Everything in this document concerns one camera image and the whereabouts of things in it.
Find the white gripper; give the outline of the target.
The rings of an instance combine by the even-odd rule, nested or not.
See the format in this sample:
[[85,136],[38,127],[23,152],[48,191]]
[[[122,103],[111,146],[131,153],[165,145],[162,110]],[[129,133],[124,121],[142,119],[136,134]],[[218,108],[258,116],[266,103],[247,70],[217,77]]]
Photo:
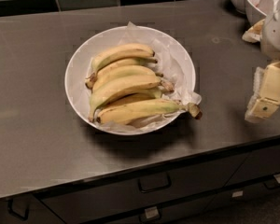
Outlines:
[[[245,42],[260,42],[261,51],[273,60],[280,60],[280,0],[265,20],[252,25],[242,35]],[[266,68],[258,67],[254,74],[253,95],[247,105],[245,119],[258,123],[270,118],[280,107],[280,61]]]

